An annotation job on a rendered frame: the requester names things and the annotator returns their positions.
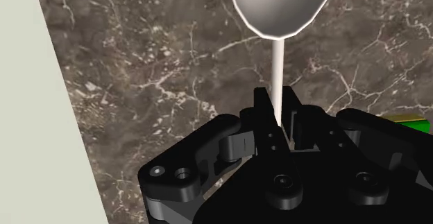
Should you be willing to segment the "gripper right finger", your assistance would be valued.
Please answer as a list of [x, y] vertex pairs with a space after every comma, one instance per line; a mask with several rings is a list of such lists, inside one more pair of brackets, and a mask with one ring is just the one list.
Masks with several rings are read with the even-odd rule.
[[358, 109], [331, 116], [282, 89], [282, 124], [296, 150], [317, 148], [356, 205], [402, 198], [421, 175], [433, 191], [433, 135]]

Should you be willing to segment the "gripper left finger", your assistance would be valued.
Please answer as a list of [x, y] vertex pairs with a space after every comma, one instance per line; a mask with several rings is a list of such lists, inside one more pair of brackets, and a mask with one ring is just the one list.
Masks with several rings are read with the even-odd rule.
[[278, 224], [303, 184], [263, 87], [239, 115], [220, 114], [137, 174], [149, 224]]

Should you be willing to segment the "silver spoon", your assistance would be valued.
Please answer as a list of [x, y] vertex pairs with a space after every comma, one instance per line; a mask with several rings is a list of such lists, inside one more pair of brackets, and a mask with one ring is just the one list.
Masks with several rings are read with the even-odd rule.
[[276, 123], [282, 125], [285, 40], [311, 24], [327, 0], [232, 0], [245, 25], [272, 41], [271, 102]]

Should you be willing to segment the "green and yellow box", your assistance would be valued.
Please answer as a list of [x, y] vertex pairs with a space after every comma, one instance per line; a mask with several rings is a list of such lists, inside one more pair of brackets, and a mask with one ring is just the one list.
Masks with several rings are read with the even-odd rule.
[[421, 132], [430, 132], [430, 122], [426, 118], [417, 114], [384, 115], [382, 118], [413, 128], [415, 130], [419, 130]]

